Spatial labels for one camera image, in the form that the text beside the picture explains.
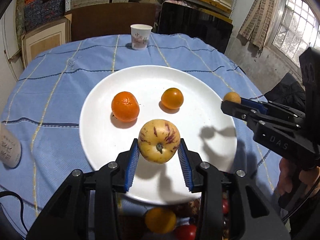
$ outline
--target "blue tablecloth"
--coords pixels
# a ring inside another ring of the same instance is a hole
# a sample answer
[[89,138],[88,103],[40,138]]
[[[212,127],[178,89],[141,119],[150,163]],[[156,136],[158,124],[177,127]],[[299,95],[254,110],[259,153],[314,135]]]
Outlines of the blue tablecloth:
[[[114,71],[163,65],[190,73],[220,97],[235,91],[244,98],[265,100],[236,64],[200,39],[152,33],[142,51],[132,50],[130,42],[130,35],[113,35],[68,43],[39,54],[20,76],[1,121],[20,140],[22,159],[15,169],[0,163],[0,190],[23,198],[28,228],[73,169],[92,170],[80,143],[80,111],[90,90]],[[245,170],[275,203],[280,157],[255,143],[245,122],[234,121],[238,145],[232,171]],[[18,200],[5,197],[0,202],[25,236]],[[123,200],[121,206],[130,212],[139,205]]]

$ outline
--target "fabric stack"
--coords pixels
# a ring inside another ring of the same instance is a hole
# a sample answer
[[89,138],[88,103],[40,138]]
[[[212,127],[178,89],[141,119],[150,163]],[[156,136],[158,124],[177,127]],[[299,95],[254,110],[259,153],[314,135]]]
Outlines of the fabric stack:
[[25,0],[27,32],[63,16],[64,0]]

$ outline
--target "wooden frame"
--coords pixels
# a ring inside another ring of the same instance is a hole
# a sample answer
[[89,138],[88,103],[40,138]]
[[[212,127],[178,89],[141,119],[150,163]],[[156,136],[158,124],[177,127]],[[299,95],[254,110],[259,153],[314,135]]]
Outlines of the wooden frame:
[[21,37],[23,67],[26,68],[39,53],[70,41],[71,22],[66,17],[26,33]]

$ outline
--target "curtain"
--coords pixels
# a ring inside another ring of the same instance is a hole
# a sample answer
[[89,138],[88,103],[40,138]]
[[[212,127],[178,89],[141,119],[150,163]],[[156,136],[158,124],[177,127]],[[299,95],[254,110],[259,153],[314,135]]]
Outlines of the curtain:
[[239,34],[262,50],[273,16],[275,0],[254,0]]

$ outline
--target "human hand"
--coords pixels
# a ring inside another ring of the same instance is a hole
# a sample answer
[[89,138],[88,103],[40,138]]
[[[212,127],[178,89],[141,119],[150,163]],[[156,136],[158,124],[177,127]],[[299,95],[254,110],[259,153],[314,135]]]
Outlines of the human hand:
[[[279,163],[280,168],[280,175],[279,175],[279,181],[277,185],[277,189],[279,191],[280,195],[283,195],[284,193],[290,193],[292,190],[292,176],[294,174],[294,170],[296,166],[289,162],[287,159],[282,158]],[[308,191],[312,188],[316,180],[318,179],[320,175],[320,168],[315,167],[314,169],[310,171],[301,171],[299,175],[299,180],[307,185],[307,188],[305,190],[305,194],[308,193]],[[310,197],[313,197],[317,192],[320,190],[320,183],[315,188],[313,193],[310,195]]]

